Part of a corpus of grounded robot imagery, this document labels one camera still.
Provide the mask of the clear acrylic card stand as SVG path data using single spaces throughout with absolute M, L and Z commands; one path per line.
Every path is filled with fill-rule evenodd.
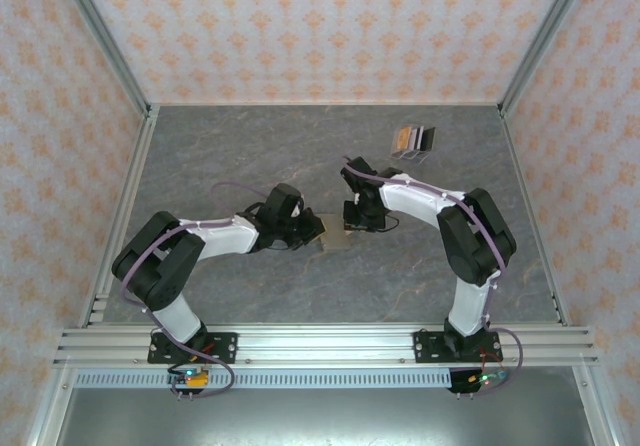
M 421 150 L 420 151 L 410 151 L 409 149 L 407 149 L 405 151 L 395 151 L 394 150 L 394 137 L 395 137 L 396 131 L 394 132 L 394 136 L 393 136 L 393 139 L 392 139 L 392 142 L 391 142 L 391 152 L 390 152 L 390 154 L 391 154 L 392 158 L 405 159 L 405 160 L 410 160 L 410 161 L 417 161 L 418 163 L 421 163 L 426 158 L 426 156 L 433 150 L 433 148 L 432 148 L 432 150 L 428 151 L 428 152 L 422 152 Z

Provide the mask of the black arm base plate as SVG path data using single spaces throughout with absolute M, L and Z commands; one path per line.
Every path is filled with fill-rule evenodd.
M 413 352 L 417 363 L 479 363 L 503 360 L 499 335 L 480 330 L 463 337 L 455 331 L 413 333 Z
M 188 346 L 194 350 L 220 359 L 227 364 L 235 362 L 238 334 L 230 332 L 207 332 L 191 340 Z M 179 348 L 162 332 L 151 334 L 151 342 L 147 355 L 150 364 L 184 364 L 193 362 L 204 364 L 206 360 Z

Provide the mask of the long aluminium profile rail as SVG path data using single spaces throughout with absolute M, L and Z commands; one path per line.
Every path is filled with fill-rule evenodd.
M 238 334 L 235 367 L 408 368 L 415 363 L 416 323 L 215 325 Z M 57 367 L 146 366 L 150 325 L 100 323 L 63 331 L 53 363 Z M 599 366 L 604 358 L 587 327 L 557 323 L 515 323 L 499 328 L 502 364 Z

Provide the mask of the circuit board with green light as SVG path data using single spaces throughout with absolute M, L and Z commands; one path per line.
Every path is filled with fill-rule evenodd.
M 467 378 L 470 385 L 496 386 L 508 379 L 508 372 L 504 370 L 494 372 L 479 372 Z

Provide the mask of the thin aluminium edge strip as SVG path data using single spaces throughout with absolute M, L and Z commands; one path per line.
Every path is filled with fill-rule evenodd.
M 496 101 L 413 101 L 413 100 L 282 100 L 282 101 L 217 101 L 217 102 L 152 102 L 149 109 L 161 107 L 218 107 L 218 106 L 460 106 L 498 108 Z

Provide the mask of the beige folding card holder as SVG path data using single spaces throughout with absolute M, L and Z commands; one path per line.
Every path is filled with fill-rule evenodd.
M 346 251 L 351 248 L 343 218 L 338 214 L 319 214 L 324 232 L 319 236 L 325 252 Z

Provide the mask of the circuit board with yellow connector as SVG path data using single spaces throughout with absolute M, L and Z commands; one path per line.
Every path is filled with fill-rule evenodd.
M 168 368 L 170 383 L 176 386 L 184 386 L 191 389 L 202 389 L 209 383 L 209 375 L 206 369 L 193 365 L 174 365 Z

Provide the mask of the aluminium side rail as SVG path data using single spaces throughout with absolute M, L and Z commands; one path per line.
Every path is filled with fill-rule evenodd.
M 109 298 L 113 284 L 111 265 L 124 243 L 159 110 L 160 105 L 152 103 L 142 117 L 108 234 L 105 236 L 102 255 L 82 308 L 78 322 L 79 328 L 86 328 L 93 324 L 92 317 L 95 315 L 98 316 L 97 322 L 102 321 L 102 313 L 96 308 L 95 304 L 104 303 Z
M 520 164 L 519 157 L 517 155 L 517 151 L 515 148 L 514 137 L 509 129 L 506 112 L 502 108 L 501 104 L 497 105 L 497 111 L 500 117 L 501 126 L 507 141 L 507 145 L 512 157 L 512 161 L 514 164 L 516 176 L 518 178 L 519 186 L 523 195 L 527 215 L 528 215 L 530 224 L 532 226 L 541 265 L 545 273 L 547 285 L 550 290 L 550 295 L 551 295 L 552 302 L 554 304 L 558 322 L 563 327 L 571 326 L 572 323 L 571 323 L 570 315 L 566 311 L 564 298 L 562 297 L 561 291 L 558 289 L 558 286 L 557 286 L 556 272 L 555 272 L 554 266 L 552 265 L 552 262 L 550 261 L 549 255 L 547 254 L 546 244 L 539 229 L 539 224 L 535 215 L 533 203 L 531 201 L 531 197 L 527 188 L 524 171 Z

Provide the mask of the aluminium frame post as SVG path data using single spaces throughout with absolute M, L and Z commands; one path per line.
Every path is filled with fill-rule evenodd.
M 516 105 L 517 100 L 523 93 L 574 2 L 575 0 L 553 0 L 551 3 L 522 61 L 509 82 L 504 96 L 501 101 L 497 103 L 497 109 L 501 118 L 505 118 Z
M 94 0 L 73 0 L 79 13 L 89 28 L 99 48 L 111 66 L 117 79 L 134 108 L 146 117 L 151 109 L 137 79 L 129 67 L 124 54 L 112 35 L 107 22 L 99 11 Z

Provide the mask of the grey metal sheet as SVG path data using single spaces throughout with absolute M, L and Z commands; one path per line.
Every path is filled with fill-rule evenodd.
M 455 399 L 438 389 L 73 393 L 57 446 L 594 446 L 567 387 L 523 383 Z

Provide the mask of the aluminium frame leg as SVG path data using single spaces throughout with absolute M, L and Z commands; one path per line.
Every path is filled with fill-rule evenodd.
M 618 446 L 594 375 L 594 368 L 581 365 L 574 366 L 572 371 L 594 446 Z
M 56 446 L 77 376 L 75 368 L 54 369 L 45 385 L 26 446 Z

